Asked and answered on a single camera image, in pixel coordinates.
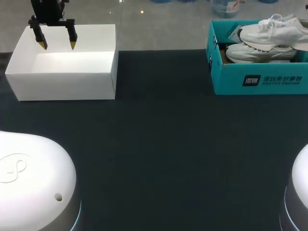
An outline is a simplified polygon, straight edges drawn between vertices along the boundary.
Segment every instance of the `shoe box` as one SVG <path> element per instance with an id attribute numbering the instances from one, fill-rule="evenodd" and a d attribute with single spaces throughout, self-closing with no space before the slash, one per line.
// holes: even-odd
<path id="1" fill-rule="evenodd" d="M 258 20 L 211 21 L 206 48 L 208 67 L 217 95 L 308 94 L 308 52 L 299 51 L 289 63 L 233 64 L 225 47 L 230 34 Z"/>

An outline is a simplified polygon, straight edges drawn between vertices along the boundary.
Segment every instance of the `white cardboard box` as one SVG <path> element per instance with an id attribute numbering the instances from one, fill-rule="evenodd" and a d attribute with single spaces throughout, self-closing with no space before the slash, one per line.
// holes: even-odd
<path id="1" fill-rule="evenodd" d="M 114 99 L 118 50 L 115 25 L 77 25 L 75 49 L 63 26 L 41 26 L 44 50 L 27 26 L 5 75 L 19 101 Z"/>

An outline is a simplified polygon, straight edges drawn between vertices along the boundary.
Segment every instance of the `white sneaker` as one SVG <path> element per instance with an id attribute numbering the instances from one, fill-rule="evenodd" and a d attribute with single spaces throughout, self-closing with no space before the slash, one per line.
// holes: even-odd
<path id="1" fill-rule="evenodd" d="M 272 60 L 291 60 L 296 55 L 296 51 L 290 47 L 275 47 L 271 51 L 258 51 L 240 43 L 228 46 L 226 55 L 234 63 L 267 63 Z"/>
<path id="2" fill-rule="evenodd" d="M 243 26 L 238 34 L 245 44 L 262 51 L 280 45 L 308 51 L 308 20 L 299 20 L 294 15 L 274 14 L 258 24 Z"/>

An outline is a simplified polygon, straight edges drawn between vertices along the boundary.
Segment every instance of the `white dome cover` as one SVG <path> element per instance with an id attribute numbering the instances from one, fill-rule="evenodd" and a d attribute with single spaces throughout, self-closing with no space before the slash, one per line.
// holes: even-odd
<path id="1" fill-rule="evenodd" d="M 292 181 L 299 199 L 308 208 L 308 144 L 299 152 L 294 161 Z"/>
<path id="2" fill-rule="evenodd" d="M 0 231 L 42 229 L 66 208 L 75 185 L 74 164 L 60 145 L 0 131 Z"/>

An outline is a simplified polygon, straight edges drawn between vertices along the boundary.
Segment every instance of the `dark table surface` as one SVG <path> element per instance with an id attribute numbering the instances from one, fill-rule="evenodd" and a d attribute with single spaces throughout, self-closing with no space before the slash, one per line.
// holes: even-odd
<path id="1" fill-rule="evenodd" d="M 116 100 L 18 102 L 0 55 L 0 130 L 73 159 L 87 231 L 278 231 L 308 96 L 216 96 L 205 51 L 123 51 Z"/>

